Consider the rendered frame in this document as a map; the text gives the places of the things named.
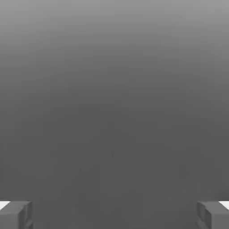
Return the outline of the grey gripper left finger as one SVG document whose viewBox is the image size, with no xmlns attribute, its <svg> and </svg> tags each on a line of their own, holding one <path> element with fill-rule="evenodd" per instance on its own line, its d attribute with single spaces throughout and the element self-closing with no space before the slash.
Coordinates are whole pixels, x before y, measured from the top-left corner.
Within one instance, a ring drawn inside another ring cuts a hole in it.
<svg viewBox="0 0 229 229">
<path fill-rule="evenodd" d="M 0 229 L 34 229 L 31 201 L 0 201 Z"/>
</svg>

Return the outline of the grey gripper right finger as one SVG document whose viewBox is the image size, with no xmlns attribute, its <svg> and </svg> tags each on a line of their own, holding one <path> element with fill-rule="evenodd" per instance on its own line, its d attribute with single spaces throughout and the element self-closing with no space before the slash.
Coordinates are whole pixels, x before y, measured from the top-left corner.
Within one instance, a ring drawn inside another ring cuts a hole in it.
<svg viewBox="0 0 229 229">
<path fill-rule="evenodd" d="M 198 229 L 229 229 L 229 201 L 198 201 Z"/>
</svg>

